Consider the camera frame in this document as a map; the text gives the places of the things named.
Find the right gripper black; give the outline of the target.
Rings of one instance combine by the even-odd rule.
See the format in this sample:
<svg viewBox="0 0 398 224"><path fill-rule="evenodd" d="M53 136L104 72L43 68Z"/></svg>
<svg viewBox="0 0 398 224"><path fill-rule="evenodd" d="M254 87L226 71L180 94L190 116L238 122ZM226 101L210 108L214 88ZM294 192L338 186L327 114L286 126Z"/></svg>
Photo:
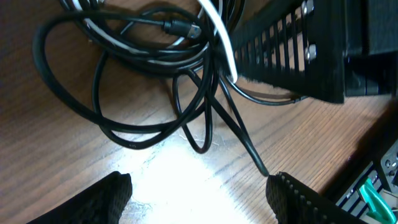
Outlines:
<svg viewBox="0 0 398 224"><path fill-rule="evenodd" d="M231 34L238 72L343 103L343 2L271 1ZM397 96L397 0L344 2L345 95Z"/></svg>

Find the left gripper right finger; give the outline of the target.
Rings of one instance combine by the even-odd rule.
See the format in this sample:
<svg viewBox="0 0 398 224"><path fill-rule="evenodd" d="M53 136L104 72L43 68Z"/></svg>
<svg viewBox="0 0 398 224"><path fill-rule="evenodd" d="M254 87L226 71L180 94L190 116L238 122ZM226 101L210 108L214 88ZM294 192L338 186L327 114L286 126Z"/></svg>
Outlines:
<svg viewBox="0 0 398 224"><path fill-rule="evenodd" d="M266 199L279 223L365 223L286 172L267 178Z"/></svg>

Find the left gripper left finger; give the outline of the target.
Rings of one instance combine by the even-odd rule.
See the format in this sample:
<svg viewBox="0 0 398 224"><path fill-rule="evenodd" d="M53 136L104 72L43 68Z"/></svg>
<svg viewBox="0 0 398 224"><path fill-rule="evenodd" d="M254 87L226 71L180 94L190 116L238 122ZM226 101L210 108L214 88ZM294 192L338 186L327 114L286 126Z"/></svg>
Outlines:
<svg viewBox="0 0 398 224"><path fill-rule="evenodd" d="M114 171L31 223L118 223L131 195L131 176Z"/></svg>

